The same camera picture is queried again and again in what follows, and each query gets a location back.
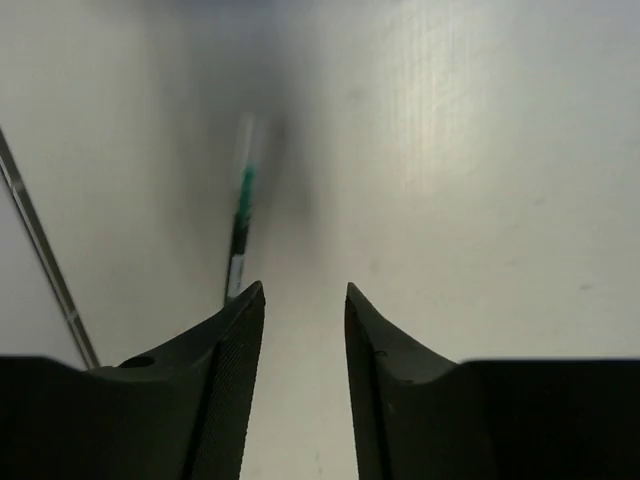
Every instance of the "table surface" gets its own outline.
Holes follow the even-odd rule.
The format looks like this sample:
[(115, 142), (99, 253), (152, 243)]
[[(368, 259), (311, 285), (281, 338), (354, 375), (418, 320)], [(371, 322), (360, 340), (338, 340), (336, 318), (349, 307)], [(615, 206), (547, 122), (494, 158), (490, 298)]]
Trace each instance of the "table surface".
[(33, 3), (0, 120), (105, 363), (220, 306), (237, 119), (283, 127), (243, 478), (356, 478), (348, 281), (454, 360), (640, 351), (637, 2)]

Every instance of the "screw hole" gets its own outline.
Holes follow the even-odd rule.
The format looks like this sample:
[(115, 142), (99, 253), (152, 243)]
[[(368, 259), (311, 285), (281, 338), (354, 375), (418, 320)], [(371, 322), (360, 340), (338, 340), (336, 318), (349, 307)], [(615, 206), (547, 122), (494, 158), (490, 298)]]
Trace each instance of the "screw hole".
[(151, 357), (133, 357), (120, 365), (120, 368), (142, 368), (153, 365), (156, 361)]

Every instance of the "metal strip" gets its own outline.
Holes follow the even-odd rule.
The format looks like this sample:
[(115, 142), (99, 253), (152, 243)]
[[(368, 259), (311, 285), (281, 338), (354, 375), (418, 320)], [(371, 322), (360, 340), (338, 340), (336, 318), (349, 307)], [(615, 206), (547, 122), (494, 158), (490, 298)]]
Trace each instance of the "metal strip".
[(71, 330), (73, 339), (82, 355), (87, 368), (96, 368), (100, 366), (98, 357), (91, 345), (91, 341), (82, 324), (82, 320), (78, 315), (71, 293), (64, 281), (62, 272), (55, 260), (51, 246), (45, 236), (44, 230), (36, 211), (31, 203), (31, 198), (27, 193), (27, 189), (22, 181), (18, 167), (11, 155), (9, 145), (4, 137), (2, 129), (0, 129), (0, 169), (7, 183), (7, 187), (11, 192), (11, 196), (20, 212), (22, 221), (29, 233), (29, 238), (38, 253), (40, 263), (49, 279), (51, 288), (53, 289), (58, 304), (62, 310), (66, 323)]

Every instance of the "white surface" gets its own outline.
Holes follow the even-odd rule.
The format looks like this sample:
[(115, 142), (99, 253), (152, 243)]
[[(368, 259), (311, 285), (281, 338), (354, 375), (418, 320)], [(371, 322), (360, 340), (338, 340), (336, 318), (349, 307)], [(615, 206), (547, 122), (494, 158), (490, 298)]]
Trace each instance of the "white surface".
[(452, 359), (640, 351), (640, 4), (136, 5), (3, 6), (1, 121), (111, 363), (219, 306), (238, 114), (282, 114), (244, 478), (355, 478), (348, 280)]
[(84, 369), (44, 269), (0, 178), (0, 355), (26, 354)]

